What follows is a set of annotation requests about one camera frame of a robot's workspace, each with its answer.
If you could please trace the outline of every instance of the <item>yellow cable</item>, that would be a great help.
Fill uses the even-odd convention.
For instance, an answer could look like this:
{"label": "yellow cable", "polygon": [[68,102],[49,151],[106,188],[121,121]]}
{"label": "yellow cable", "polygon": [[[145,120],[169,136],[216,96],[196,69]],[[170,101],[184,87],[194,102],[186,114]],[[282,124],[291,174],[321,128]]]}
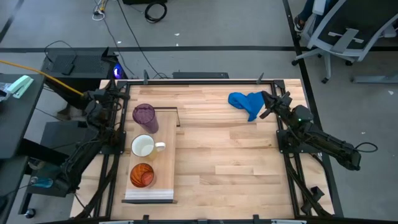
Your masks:
{"label": "yellow cable", "polygon": [[102,0],[101,1],[101,7],[100,7],[101,11],[105,10],[104,3],[105,3],[105,0]]}
{"label": "yellow cable", "polygon": [[0,63],[5,63],[6,65],[12,65],[12,66],[15,66],[15,67],[18,67],[18,68],[23,68],[23,69],[30,70],[30,71],[33,71],[33,72],[37,72],[37,73],[39,73],[39,74],[41,74],[41,75],[44,75],[46,78],[49,78],[49,79],[55,81],[56,83],[60,84],[61,86],[65,87],[65,88],[67,88],[68,90],[70,90],[70,91],[72,91],[72,92],[74,92],[74,93],[77,93],[77,94],[79,94],[80,96],[83,96],[83,93],[82,93],[82,92],[80,92],[80,91],[78,91],[78,90],[75,90],[74,88],[68,86],[67,84],[61,82],[60,80],[58,80],[58,79],[56,79],[56,78],[54,78],[54,77],[52,77],[52,76],[50,76],[50,75],[47,75],[46,73],[44,73],[44,72],[42,72],[42,71],[40,71],[40,70],[37,70],[37,69],[35,69],[35,68],[30,68],[30,67],[27,67],[27,66],[18,65],[18,64],[16,64],[16,63],[7,62],[7,61],[5,61],[5,60],[0,60]]}

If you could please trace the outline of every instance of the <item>chair wheel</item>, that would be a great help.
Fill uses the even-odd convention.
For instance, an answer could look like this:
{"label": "chair wheel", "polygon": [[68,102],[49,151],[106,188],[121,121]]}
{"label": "chair wheel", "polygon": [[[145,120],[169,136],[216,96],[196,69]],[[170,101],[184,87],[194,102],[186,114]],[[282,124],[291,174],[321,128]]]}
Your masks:
{"label": "chair wheel", "polygon": [[299,63],[298,60],[293,60],[293,61],[292,61],[292,65],[293,65],[293,66],[296,66],[298,63]]}
{"label": "chair wheel", "polygon": [[26,213],[25,213],[25,218],[33,218],[36,215],[36,210],[33,208],[28,208]]}
{"label": "chair wheel", "polygon": [[324,79],[322,80],[322,83],[323,83],[323,84],[326,84],[328,81],[329,81],[328,78],[324,78]]}

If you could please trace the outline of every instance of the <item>purple cup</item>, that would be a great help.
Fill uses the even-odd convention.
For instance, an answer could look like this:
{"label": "purple cup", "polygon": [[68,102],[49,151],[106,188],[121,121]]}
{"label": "purple cup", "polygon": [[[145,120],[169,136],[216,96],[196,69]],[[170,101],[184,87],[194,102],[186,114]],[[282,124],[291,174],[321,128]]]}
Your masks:
{"label": "purple cup", "polygon": [[159,130],[155,109],[147,103],[136,106],[132,112],[132,118],[148,133],[154,134]]}

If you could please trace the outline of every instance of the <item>wooden tabletop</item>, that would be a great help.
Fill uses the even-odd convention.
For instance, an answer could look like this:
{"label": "wooden tabletop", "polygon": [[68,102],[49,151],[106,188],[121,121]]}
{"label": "wooden tabletop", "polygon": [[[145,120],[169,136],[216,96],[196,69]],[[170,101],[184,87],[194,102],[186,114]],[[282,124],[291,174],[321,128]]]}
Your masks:
{"label": "wooden tabletop", "polygon": [[[296,105],[307,105],[300,80],[284,80]],[[113,200],[112,220],[252,219],[293,218],[292,202],[282,154],[275,132],[276,116],[248,122],[248,114],[228,104],[231,92],[245,95],[269,85],[137,85],[130,89],[127,106],[125,153],[120,157]],[[176,204],[132,205],[121,203],[130,173],[130,145],[134,138],[132,111],[141,103],[156,107],[177,107],[181,127],[177,128],[174,197]],[[324,193],[323,208],[333,213],[325,173],[310,155],[300,155],[307,187]],[[77,192],[88,203],[98,186],[102,156],[83,173]],[[301,194],[296,187],[298,200]],[[108,193],[104,193],[104,214]],[[73,203],[71,216],[82,210]]]}

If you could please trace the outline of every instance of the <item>blue cloth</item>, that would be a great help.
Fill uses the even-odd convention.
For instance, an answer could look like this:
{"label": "blue cloth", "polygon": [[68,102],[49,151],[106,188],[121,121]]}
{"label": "blue cloth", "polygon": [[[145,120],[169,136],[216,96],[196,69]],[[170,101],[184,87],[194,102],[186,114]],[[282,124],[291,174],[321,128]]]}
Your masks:
{"label": "blue cloth", "polygon": [[254,121],[264,105],[264,100],[261,92],[249,93],[247,96],[242,93],[230,93],[228,103],[237,109],[245,109],[249,113],[248,121]]}

